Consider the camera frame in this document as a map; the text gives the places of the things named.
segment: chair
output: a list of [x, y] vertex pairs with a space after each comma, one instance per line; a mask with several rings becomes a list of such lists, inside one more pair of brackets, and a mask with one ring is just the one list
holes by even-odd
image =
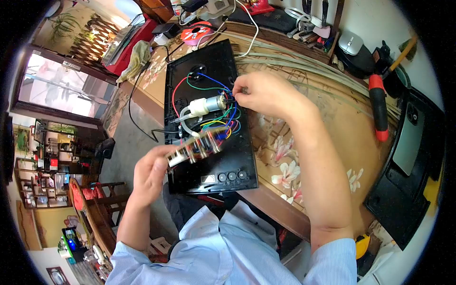
[[[97, 185], [98, 187], [101, 188], [101, 190], [103, 190], [103, 187], [108, 187], [109, 188], [109, 197], [117, 197], [116, 193], [114, 192], [114, 187], [116, 186], [119, 186], [119, 185], [124, 185], [125, 182], [112, 182], [112, 183], [101, 183], [101, 184], [96, 184], [96, 183], [91, 183], [92, 184], [95, 184]], [[106, 204], [106, 207], [107, 207], [107, 210], [108, 210], [108, 213], [109, 213], [109, 223], [111, 224], [112, 227], [117, 227], [120, 223], [120, 218], [122, 217], [122, 213], [124, 212], [125, 210], [125, 206], [126, 206], [126, 203], [125, 205], [122, 205], [122, 202], [127, 202], [127, 200], [125, 201], [119, 201], [119, 202], [112, 202], [111, 204], [107, 204], [107, 203], [110, 203], [111, 201], [116, 201], [116, 200], [105, 200], [105, 204]], [[112, 208], [111, 205], [113, 204], [117, 204], [116, 207]], [[112, 221], [112, 216], [113, 216], [113, 213], [115, 212], [119, 212], [119, 215], [117, 216], [117, 220], [116, 222], [114, 223]]]
[[[125, 206], [122, 206], [122, 203], [127, 202], [130, 195], [116, 195], [114, 193], [115, 185], [113, 185], [115, 183], [106, 183], [105, 186], [108, 186], [111, 192], [109, 197], [86, 200], [76, 179], [71, 178], [70, 184], [74, 184], [79, 192], [79, 195], [81, 195], [85, 216], [83, 213], [80, 214], [77, 209], [75, 209], [76, 213], [78, 213], [80, 218], [82, 218], [80, 220], [84, 221], [88, 231], [92, 231], [93, 237], [96, 243], [100, 246], [101, 250], [106, 253], [108, 258], [110, 258], [116, 245], [116, 236], [111, 228], [111, 225], [113, 224], [112, 213], [119, 211], [120, 216], [122, 211], [125, 209]], [[70, 191], [70, 198], [73, 199], [72, 191]], [[113, 204], [117, 204], [118, 206], [112, 208], [111, 205]]]

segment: person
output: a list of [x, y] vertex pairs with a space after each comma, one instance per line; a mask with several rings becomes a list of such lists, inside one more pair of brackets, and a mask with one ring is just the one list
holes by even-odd
[[162, 145], [136, 164], [134, 189], [117, 232], [111, 257], [114, 269], [106, 284], [356, 283], [349, 183], [319, 109], [288, 81], [267, 72], [238, 77], [233, 95], [243, 107], [285, 120], [293, 132], [302, 197], [311, 223], [311, 267], [304, 280], [280, 262], [274, 228], [242, 201], [221, 217], [203, 206], [187, 220], [182, 219], [184, 202], [175, 203], [174, 208], [167, 203], [175, 223], [176, 217], [181, 218], [176, 223], [180, 242], [168, 263], [151, 263], [141, 253], [149, 239], [150, 204], [162, 190], [167, 170], [163, 156], [176, 149]]

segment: computer mouse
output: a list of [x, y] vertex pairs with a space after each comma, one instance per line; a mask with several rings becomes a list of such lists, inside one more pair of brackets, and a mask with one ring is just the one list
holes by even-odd
[[362, 46], [363, 39], [350, 31], [343, 32], [339, 38], [339, 47], [349, 55], [357, 55]]

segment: hand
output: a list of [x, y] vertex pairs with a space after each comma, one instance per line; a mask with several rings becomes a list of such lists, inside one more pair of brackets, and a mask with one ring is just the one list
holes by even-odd
[[[247, 94], [242, 93], [243, 88], [247, 88]], [[286, 121], [307, 107], [315, 107], [291, 83], [265, 71], [239, 76], [234, 82], [233, 95], [242, 107]]]
[[136, 163], [129, 202], [132, 200], [136, 206], [146, 207], [158, 198], [168, 168], [164, 155], [178, 148], [176, 145], [156, 146]]

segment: tape measure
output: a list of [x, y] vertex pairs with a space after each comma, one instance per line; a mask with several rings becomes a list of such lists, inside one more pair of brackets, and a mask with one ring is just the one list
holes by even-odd
[[362, 236], [358, 236], [356, 238], [356, 259], [360, 259], [364, 256], [366, 251], [368, 250], [370, 242], [370, 236], [363, 234]]
[[185, 28], [181, 34], [181, 39], [184, 41], [184, 43], [188, 44], [189, 46], [196, 46], [202, 37], [204, 38], [201, 39], [200, 44], [209, 40], [210, 37], [206, 35], [213, 34], [214, 30], [205, 26], [200, 26], [201, 24], [212, 26], [211, 23], [202, 21], [195, 23], [188, 28]]

